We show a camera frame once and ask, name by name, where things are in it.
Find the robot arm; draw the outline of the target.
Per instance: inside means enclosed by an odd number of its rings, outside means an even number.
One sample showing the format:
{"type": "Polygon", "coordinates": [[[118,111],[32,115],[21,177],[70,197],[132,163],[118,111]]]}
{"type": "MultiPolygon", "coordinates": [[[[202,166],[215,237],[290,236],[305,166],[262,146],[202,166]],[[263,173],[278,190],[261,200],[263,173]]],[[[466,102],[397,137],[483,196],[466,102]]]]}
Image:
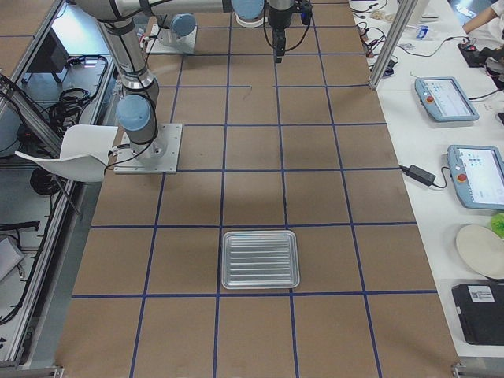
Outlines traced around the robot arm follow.
{"type": "Polygon", "coordinates": [[[175,46],[184,41],[195,29],[196,19],[192,13],[156,16],[157,39],[164,46],[175,46]]]}
{"type": "Polygon", "coordinates": [[[286,29],[291,26],[292,15],[299,14],[306,28],[313,17],[309,1],[78,1],[76,4],[98,22],[127,93],[147,98],[151,111],[156,107],[159,86],[135,36],[135,15],[156,17],[161,30],[180,38],[195,30],[196,13],[235,13],[243,22],[261,16],[272,31],[265,40],[276,63],[289,51],[286,29]]]}

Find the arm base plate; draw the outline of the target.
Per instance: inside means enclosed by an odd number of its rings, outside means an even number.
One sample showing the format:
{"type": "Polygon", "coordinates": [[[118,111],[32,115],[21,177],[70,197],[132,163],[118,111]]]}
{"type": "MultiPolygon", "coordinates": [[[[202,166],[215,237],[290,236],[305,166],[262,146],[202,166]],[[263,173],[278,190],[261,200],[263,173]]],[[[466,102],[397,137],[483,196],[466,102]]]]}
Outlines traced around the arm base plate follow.
{"type": "Polygon", "coordinates": [[[195,27],[190,34],[182,37],[165,29],[158,34],[159,27],[154,24],[142,46],[150,54],[192,55],[195,53],[197,30],[195,27]]]}
{"type": "Polygon", "coordinates": [[[147,148],[130,144],[126,132],[121,142],[129,148],[120,149],[117,155],[119,163],[113,166],[116,174],[175,174],[180,156],[180,144],[183,134],[182,124],[158,124],[157,138],[147,148]]]}

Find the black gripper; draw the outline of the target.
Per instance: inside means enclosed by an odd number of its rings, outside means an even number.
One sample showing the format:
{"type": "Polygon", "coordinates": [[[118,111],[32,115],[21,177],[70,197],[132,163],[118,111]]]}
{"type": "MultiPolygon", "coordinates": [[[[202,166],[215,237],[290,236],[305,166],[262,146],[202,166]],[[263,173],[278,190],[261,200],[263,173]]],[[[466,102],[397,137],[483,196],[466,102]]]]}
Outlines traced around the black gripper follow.
{"type": "Polygon", "coordinates": [[[275,63],[281,63],[286,50],[285,30],[291,26],[292,15],[298,13],[306,27],[311,25],[311,1],[271,0],[268,1],[268,22],[272,29],[272,45],[275,63]]]}

